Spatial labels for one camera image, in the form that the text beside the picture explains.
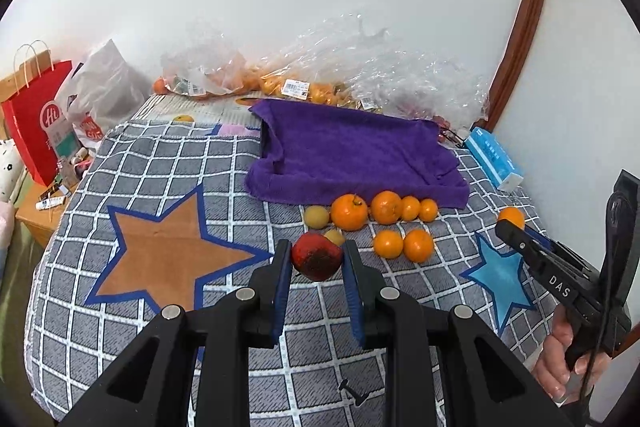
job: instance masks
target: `human hand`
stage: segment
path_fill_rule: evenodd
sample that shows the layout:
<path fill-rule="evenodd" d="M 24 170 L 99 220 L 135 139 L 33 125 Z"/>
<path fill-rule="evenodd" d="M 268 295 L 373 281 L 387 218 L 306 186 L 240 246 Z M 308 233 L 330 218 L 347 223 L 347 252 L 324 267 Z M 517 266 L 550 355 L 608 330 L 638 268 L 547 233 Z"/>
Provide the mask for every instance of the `human hand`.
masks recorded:
<path fill-rule="evenodd" d="M 572 330 L 571 324 L 566 318 L 566 310 L 562 304 L 558 304 L 554 310 L 551 334 L 547 335 L 543 342 L 542 352 L 540 352 L 536 365 L 531 371 L 538 383 L 553 399 L 561 398 L 566 392 L 565 385 L 569 381 L 570 372 L 564 361 L 564 352 L 573 340 L 574 330 Z M 576 375 L 584 375 L 590 356 L 590 353 L 584 354 L 575 362 L 574 373 Z M 609 367 L 610 362 L 611 357 L 607 353 L 598 353 L 596 355 L 589 379 L 590 386 L 598 381 L 598 378 Z M 565 403 L 578 399 L 580 386 L 572 391 Z"/>

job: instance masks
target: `checkered tablecloth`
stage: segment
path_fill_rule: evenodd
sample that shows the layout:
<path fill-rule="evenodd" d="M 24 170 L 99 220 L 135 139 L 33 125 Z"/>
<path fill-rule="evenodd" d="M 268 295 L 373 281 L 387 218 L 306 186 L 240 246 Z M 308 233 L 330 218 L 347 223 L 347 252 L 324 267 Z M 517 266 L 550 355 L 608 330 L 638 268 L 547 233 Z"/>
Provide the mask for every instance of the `checkered tablecloth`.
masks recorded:
<path fill-rule="evenodd" d="M 104 140 L 87 177 L 60 221 L 34 274 L 26 321 L 24 357 L 34 399 L 61 419 L 98 375 L 147 324 L 154 312 L 143 300 L 85 305 L 84 300 L 117 248 L 108 204 L 159 215 L 189 192 L 204 186 L 207 229 L 228 241 L 274 251 L 279 239 L 295 241 L 306 231 L 302 206 L 266 203 L 249 196 L 244 177 L 259 155 L 252 137 L 211 136 L 202 124 L 132 121 Z M 460 277 L 479 261 L 474 232 L 494 247 L 497 212 L 516 204 L 527 223 L 543 232 L 535 208 L 520 188 L 507 197 L 498 193 L 474 158 L 454 150 L 471 196 L 463 210 L 441 209 L 436 221 L 398 223 L 402 234 L 414 228 L 433 235 L 436 253 L 423 264 L 404 257 L 387 261 L 372 252 L 377 230 L 369 223 L 345 236 L 356 240 L 364 263 L 378 268 L 390 285 L 427 306 L 448 310 L 466 303 L 497 329 L 487 292 Z M 204 303 L 248 283 L 255 266 L 207 284 Z M 555 307 L 528 274 L 526 292 L 535 310 L 515 310 L 502 334 L 504 343 L 525 360 L 548 333 Z M 292 280 L 286 325 L 278 346 L 250 351 L 250 414 L 254 427 L 332 425 L 374 427 L 382 424 L 385 352 L 363 352 L 351 336 L 341 273 L 323 283 L 302 276 Z M 444 423 L 440 370 L 433 358 L 438 418 Z M 193 380 L 197 399 L 200 365 Z M 338 384 L 348 378 L 359 393 L 370 392 L 360 407 Z M 193 404 L 190 425 L 193 424 Z"/>

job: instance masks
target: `red logo on plastic bag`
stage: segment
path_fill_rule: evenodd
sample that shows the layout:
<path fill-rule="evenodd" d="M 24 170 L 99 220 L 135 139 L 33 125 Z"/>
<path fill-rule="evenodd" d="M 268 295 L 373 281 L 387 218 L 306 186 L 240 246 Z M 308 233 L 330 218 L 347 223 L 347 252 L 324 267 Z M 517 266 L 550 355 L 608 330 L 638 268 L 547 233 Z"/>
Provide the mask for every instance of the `red logo on plastic bag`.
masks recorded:
<path fill-rule="evenodd" d="M 60 119 L 61 115 L 57 103 L 47 102 L 40 112 L 40 126 L 43 130 L 47 130 Z"/>
<path fill-rule="evenodd" d="M 84 120 L 81 121 L 80 129 L 84 131 L 84 134 L 86 134 L 89 140 L 97 142 L 104 138 L 102 129 L 100 129 L 100 126 L 95 123 L 95 120 L 89 116 L 89 113 L 87 113 Z"/>

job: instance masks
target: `wooden nightstand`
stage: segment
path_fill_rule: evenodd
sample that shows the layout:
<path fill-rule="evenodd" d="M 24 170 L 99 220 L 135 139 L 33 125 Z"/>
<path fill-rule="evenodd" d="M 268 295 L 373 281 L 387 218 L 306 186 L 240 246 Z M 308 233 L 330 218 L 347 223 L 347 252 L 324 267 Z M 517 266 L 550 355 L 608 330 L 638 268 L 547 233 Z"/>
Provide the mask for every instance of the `wooden nightstand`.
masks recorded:
<path fill-rule="evenodd" d="M 69 198 L 66 198 L 65 204 L 49 210 L 36 210 L 36 202 L 45 190 L 47 187 L 33 183 L 15 214 L 15 219 L 25 224 L 33 238 L 43 248 L 47 248 L 49 239 L 58 227 L 62 212 L 65 211 L 69 202 Z M 62 196 L 62 193 L 58 191 L 54 196 Z"/>

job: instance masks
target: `orange star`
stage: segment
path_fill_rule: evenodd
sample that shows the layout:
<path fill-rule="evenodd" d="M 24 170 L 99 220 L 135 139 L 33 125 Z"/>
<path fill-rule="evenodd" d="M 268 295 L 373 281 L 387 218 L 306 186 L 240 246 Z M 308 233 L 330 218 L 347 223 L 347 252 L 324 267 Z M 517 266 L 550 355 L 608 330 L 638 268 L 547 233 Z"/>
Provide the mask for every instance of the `orange star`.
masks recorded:
<path fill-rule="evenodd" d="M 95 282 L 87 304 L 144 298 L 159 312 L 169 304 L 202 307 L 202 287 L 269 253 L 207 232 L 202 185 L 159 217 L 108 207 L 116 255 Z"/>

